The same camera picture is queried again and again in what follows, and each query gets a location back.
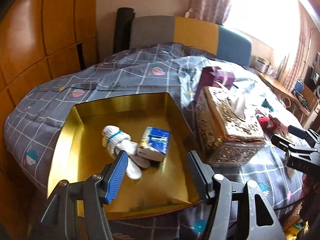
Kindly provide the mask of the red plush toy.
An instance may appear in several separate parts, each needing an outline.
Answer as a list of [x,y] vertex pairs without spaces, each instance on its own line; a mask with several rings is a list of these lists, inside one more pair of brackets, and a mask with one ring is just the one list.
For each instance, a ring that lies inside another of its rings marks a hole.
[[274,122],[272,119],[270,119],[269,117],[266,116],[258,116],[257,120],[260,124],[260,126],[262,127],[262,129],[266,132],[266,133],[273,133],[277,128],[278,125],[276,122]]

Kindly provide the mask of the white rolled socks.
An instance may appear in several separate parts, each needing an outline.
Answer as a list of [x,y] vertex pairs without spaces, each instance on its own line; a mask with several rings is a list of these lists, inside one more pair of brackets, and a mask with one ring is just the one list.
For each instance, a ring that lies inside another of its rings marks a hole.
[[151,163],[148,159],[137,155],[138,144],[131,141],[130,135],[121,131],[117,126],[105,126],[102,135],[102,145],[112,158],[115,159],[120,151],[127,153],[126,174],[132,180],[139,180],[142,177],[142,169],[149,168]]

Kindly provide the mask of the wooden side desk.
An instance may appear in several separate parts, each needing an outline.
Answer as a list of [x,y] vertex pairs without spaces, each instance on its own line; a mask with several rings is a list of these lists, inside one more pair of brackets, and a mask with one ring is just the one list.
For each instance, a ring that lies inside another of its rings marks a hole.
[[298,119],[300,124],[303,126],[307,120],[307,117],[310,115],[299,100],[288,90],[286,89],[278,80],[268,76],[267,74],[258,72],[258,76],[265,83],[276,96],[279,96],[281,100],[288,99],[291,103],[289,109],[292,109],[293,115],[296,112],[299,112]]

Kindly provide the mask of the gold open storage box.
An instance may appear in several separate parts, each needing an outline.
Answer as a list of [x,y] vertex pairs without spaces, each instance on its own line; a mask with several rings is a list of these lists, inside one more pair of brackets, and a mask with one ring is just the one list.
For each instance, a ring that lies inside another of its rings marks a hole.
[[[141,178],[126,174],[130,156],[108,151],[121,133],[140,142],[145,130],[168,131],[163,161],[142,169]],[[58,137],[48,177],[48,193],[64,180],[75,186],[97,182],[93,191],[110,220],[152,217],[200,202],[187,168],[187,155],[197,149],[195,137],[169,93],[147,93],[79,103],[71,108]]]

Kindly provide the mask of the blue tissue pack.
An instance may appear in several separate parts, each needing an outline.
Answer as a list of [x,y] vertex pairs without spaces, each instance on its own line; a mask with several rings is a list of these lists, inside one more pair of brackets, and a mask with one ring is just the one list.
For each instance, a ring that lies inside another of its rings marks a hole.
[[151,161],[163,162],[169,149],[171,133],[148,126],[138,144],[137,155]]

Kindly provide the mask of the grey checked bed quilt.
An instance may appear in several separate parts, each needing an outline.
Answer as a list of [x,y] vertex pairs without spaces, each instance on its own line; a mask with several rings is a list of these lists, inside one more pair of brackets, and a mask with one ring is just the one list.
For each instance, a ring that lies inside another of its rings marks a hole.
[[[222,61],[208,52],[180,43],[158,44],[125,50],[78,73],[58,77],[28,89],[28,94],[7,117],[4,140],[7,149],[37,187],[46,193],[54,148],[71,108],[76,103],[129,94],[169,92],[195,131],[194,95],[204,67],[233,72],[232,91],[245,90],[246,107],[258,107],[266,99],[274,115],[285,125],[301,128],[254,70]],[[35,151],[35,162],[26,157]],[[283,208],[302,197],[302,173],[288,177],[284,152],[267,142],[248,163],[218,168],[228,179],[257,181],[274,208]],[[200,239],[199,226],[209,207],[197,204],[154,218],[110,221],[112,233],[125,239]]]

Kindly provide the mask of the blue folding chair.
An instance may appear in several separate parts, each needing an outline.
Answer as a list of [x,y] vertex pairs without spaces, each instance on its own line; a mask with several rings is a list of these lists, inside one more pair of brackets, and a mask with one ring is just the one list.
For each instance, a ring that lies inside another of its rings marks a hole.
[[298,92],[302,94],[303,89],[304,89],[304,81],[302,78],[299,78],[293,88],[293,92]]

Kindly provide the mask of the white box on desk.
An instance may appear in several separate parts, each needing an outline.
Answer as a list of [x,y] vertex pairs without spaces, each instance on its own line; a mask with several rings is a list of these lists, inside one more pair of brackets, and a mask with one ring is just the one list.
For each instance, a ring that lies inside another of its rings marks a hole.
[[259,72],[261,72],[261,73],[266,73],[267,70],[268,70],[269,65],[270,65],[270,62],[269,62],[268,60],[263,59],[263,58],[261,58],[261,57],[259,57],[259,56],[257,56],[257,57],[255,58],[254,68],[255,68],[257,71],[259,71]]

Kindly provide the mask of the purple cardboard box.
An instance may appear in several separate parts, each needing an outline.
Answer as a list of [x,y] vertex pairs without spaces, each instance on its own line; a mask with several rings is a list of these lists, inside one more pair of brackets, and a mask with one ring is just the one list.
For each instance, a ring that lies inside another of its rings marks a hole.
[[234,81],[235,76],[232,72],[222,70],[220,67],[204,67],[197,85],[194,101],[198,100],[203,87],[220,87],[221,84],[227,89],[230,89]]

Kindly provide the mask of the grey yellow blue headboard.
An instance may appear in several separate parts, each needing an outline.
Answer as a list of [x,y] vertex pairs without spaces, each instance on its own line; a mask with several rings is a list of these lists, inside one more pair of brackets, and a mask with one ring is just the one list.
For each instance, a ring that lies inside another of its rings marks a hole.
[[178,16],[143,16],[132,21],[129,48],[168,42],[205,50],[240,66],[250,65],[251,40],[222,25]]

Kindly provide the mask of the black rolled mat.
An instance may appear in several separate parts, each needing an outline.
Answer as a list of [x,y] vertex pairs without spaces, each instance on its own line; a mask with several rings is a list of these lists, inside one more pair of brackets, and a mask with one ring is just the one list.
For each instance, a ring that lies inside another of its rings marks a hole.
[[113,38],[113,53],[129,49],[131,25],[135,18],[133,8],[121,7],[117,10],[116,25]]

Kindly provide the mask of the pink curtain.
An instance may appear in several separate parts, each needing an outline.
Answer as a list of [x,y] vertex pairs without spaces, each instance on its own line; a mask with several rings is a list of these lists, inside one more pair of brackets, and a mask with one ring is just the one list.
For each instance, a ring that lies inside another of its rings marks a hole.
[[223,25],[231,9],[231,0],[190,0],[186,18]]

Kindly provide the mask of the wooden wardrobe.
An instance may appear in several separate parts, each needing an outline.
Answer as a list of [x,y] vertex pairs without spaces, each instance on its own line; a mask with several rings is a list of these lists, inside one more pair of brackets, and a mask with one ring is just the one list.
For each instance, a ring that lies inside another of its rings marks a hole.
[[1,234],[26,239],[76,73],[98,62],[96,0],[15,0],[1,20]]

